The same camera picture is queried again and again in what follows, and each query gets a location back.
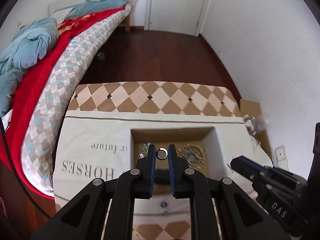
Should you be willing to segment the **white patterned bag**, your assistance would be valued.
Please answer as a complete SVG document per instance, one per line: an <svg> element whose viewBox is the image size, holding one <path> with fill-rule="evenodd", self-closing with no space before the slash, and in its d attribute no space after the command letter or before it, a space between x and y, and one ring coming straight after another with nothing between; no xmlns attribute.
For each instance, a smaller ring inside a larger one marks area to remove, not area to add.
<svg viewBox="0 0 320 240"><path fill-rule="evenodd" d="M255 152L261 146L261 142L255 137L257 134L254 127L255 117L251 118L249 115L245 114L242 118L249 133L253 151Z"/></svg>

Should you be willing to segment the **bed with checkered sheet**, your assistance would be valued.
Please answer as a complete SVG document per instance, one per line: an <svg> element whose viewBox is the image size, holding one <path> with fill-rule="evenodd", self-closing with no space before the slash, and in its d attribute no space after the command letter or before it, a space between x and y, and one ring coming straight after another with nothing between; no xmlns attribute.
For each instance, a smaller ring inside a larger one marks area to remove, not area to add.
<svg viewBox="0 0 320 240"><path fill-rule="evenodd" d="M99 48L130 17L138 0L55 0L62 34L55 48L27 74L32 91L24 106L26 121L16 129L25 184L36 194L53 198L53 159L59 126L76 86Z"/></svg>

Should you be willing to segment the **white cardboard box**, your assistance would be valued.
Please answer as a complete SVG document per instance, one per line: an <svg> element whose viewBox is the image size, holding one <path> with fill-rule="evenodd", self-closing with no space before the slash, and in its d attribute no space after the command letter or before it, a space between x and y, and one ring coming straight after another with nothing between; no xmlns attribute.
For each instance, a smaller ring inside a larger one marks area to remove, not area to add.
<svg viewBox="0 0 320 240"><path fill-rule="evenodd" d="M134 156L150 142L159 151L167 151L165 160L156 159L154 186L149 200L136 200L134 214L139 217L177 216L187 214L197 204L189 199L202 191L204 174L218 215L229 215L236 206L233 195L224 184L226 173L223 153L213 127L175 129L133 129Z"/></svg>

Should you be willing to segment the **blue quilt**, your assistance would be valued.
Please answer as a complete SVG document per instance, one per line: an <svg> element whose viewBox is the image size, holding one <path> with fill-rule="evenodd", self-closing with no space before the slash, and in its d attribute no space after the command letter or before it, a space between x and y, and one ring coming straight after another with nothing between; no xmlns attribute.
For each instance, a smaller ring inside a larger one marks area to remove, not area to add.
<svg viewBox="0 0 320 240"><path fill-rule="evenodd" d="M10 100L28 69L35 66L52 50L60 36L63 20L73 20L93 12L122 8L128 0L86 0L60 9L51 17L35 20L24 26L11 44L1 53L1 117L10 107Z"/></svg>

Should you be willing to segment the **brown cardboard box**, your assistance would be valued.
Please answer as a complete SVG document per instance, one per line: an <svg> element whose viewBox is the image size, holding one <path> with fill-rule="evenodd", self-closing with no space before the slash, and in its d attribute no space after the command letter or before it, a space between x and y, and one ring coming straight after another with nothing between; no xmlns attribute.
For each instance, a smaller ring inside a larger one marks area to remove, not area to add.
<svg viewBox="0 0 320 240"><path fill-rule="evenodd" d="M272 149L267 135L267 121L264 119L260 104L258 102L241 99L240 113L247 114L249 117L255 117L254 127L256 131L256 139L261 142L261 148L272 159Z"/></svg>

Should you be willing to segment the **silver chain cluster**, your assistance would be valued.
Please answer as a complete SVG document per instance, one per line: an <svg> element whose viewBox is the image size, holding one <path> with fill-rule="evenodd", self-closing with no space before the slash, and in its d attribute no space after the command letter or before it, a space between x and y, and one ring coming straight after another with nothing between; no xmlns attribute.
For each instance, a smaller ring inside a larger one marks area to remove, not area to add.
<svg viewBox="0 0 320 240"><path fill-rule="evenodd" d="M151 142L145 142L142 143L141 149L140 149L140 153L139 153L139 157L145 158L148 155L148 151L149 151L149 146L151 145Z"/></svg>

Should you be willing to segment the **black smart watch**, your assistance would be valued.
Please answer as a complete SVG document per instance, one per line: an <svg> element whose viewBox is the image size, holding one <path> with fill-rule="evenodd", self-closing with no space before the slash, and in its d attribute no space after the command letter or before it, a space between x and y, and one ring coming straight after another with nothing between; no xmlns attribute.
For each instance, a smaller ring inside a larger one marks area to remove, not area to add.
<svg viewBox="0 0 320 240"><path fill-rule="evenodd" d="M157 185L170 185L169 170L155 170L154 183Z"/></svg>

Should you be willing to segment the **white door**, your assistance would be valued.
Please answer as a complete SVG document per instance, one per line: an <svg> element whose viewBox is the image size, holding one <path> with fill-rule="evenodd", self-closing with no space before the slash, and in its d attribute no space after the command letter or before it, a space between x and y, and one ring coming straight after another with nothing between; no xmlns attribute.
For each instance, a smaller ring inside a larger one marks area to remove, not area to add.
<svg viewBox="0 0 320 240"><path fill-rule="evenodd" d="M145 31L198 36L209 0L146 0Z"/></svg>

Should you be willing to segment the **checkered beige tablecloth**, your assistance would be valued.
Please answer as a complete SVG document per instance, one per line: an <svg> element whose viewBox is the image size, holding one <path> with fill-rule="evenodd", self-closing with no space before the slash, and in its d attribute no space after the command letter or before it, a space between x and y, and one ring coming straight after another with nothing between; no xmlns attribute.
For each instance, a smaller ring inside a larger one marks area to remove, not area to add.
<svg viewBox="0 0 320 240"><path fill-rule="evenodd" d="M140 173L151 199L135 201L134 238L188 239L189 202L171 194L170 145L193 172L231 179L251 197L253 188L232 170L232 159L243 155L271 165L225 87L162 81L78 85L57 145L56 208L88 183Z"/></svg>

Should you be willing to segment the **small cup on floor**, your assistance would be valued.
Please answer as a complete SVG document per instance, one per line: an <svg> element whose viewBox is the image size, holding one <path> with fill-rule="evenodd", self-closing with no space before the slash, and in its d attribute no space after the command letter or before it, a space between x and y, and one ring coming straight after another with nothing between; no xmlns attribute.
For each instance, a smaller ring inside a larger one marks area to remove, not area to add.
<svg viewBox="0 0 320 240"><path fill-rule="evenodd" d="M97 58L98 58L98 60L103 61L105 59L105 54L100 52L97 54Z"/></svg>

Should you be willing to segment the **red blanket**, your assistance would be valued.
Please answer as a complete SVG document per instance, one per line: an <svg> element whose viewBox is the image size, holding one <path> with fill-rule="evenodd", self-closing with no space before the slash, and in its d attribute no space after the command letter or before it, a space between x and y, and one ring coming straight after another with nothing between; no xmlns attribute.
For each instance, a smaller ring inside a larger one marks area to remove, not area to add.
<svg viewBox="0 0 320 240"><path fill-rule="evenodd" d="M36 195L53 199L52 152L62 115L96 52L130 11L127 4L63 22L52 50L28 69L11 97L1 162Z"/></svg>

